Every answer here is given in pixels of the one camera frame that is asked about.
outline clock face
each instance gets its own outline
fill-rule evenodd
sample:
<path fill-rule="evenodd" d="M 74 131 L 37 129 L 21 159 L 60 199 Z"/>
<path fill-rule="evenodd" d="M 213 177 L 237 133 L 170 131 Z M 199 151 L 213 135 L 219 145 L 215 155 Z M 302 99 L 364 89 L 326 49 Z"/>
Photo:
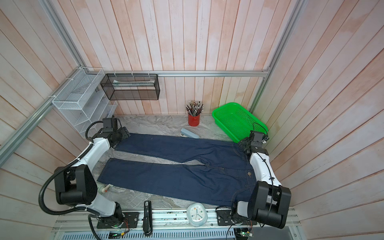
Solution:
<path fill-rule="evenodd" d="M 189 215 L 191 216 L 192 221 L 200 222 L 205 217 L 205 211 L 200 205 L 195 205 L 190 208 Z"/>

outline wooden wall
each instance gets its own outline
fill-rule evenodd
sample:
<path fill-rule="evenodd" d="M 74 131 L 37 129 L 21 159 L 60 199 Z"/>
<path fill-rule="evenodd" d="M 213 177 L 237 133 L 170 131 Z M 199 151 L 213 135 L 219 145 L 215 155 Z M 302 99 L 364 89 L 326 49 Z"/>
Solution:
<path fill-rule="evenodd" d="M 383 12 L 309 1 L 254 112 L 308 239 L 384 238 Z"/>
<path fill-rule="evenodd" d="M 38 0 L 0 1 L 0 145 L 77 67 Z M 2 239 L 45 239 L 57 216 L 38 206 L 41 185 L 86 142 L 52 110 L 0 169 Z M 47 206 L 58 205 L 53 183 Z"/>
<path fill-rule="evenodd" d="M 104 70 L 262 70 L 296 0 L 51 0 L 84 62 Z M 250 108 L 258 77 L 160 78 L 158 101 L 119 101 L 118 114 Z"/>

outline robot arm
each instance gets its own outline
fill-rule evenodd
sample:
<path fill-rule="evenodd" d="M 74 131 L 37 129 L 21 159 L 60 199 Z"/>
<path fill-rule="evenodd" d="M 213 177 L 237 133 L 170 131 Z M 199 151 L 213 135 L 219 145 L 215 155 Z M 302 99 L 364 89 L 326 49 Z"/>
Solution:
<path fill-rule="evenodd" d="M 120 205 L 98 193 L 96 181 L 91 173 L 100 157 L 110 147 L 116 146 L 121 140 L 129 137 L 129 132 L 125 127 L 120 124 L 120 128 L 118 128 L 118 121 L 117 118 L 104 118 L 103 121 L 94 122 L 88 127 L 86 135 L 91 126 L 96 123 L 103 123 L 103 128 L 93 137 L 86 136 L 90 140 L 88 147 L 67 166 L 58 167 L 54 175 L 41 188 L 39 205 L 44 212 L 51 215 L 60 215 L 86 210 L 93 213 L 92 217 L 98 217 L 99 221 L 112 228 L 122 225 L 124 215 Z M 74 208 L 58 212 L 52 211 L 45 206 L 43 201 L 44 192 L 53 179 L 55 180 L 57 202 Z"/>
<path fill-rule="evenodd" d="M 258 180 L 249 202 L 237 203 L 237 214 L 277 228 L 285 226 L 291 191 L 277 180 L 266 149 L 262 148 L 267 136 L 251 131 L 250 136 L 239 142 L 250 156 L 250 164 Z"/>

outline red pencil cup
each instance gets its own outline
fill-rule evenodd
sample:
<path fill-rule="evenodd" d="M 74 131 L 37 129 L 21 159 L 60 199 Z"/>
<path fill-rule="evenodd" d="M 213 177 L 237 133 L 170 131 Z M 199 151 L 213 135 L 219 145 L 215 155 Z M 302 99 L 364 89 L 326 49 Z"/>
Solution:
<path fill-rule="evenodd" d="M 188 114 L 188 124 L 191 127 L 196 127 L 200 123 L 200 114 L 196 117 Z"/>

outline green plastic basket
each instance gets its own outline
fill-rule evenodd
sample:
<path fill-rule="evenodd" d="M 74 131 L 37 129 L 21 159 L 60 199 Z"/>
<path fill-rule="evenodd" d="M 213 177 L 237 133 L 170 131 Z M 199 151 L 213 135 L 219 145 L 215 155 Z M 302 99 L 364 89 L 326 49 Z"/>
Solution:
<path fill-rule="evenodd" d="M 227 103 L 212 112 L 216 124 L 235 142 L 238 143 L 245 137 L 249 137 L 249 133 L 255 127 L 255 131 L 267 132 L 260 127 L 263 126 L 267 131 L 268 128 L 264 123 L 257 119 L 238 103 Z"/>

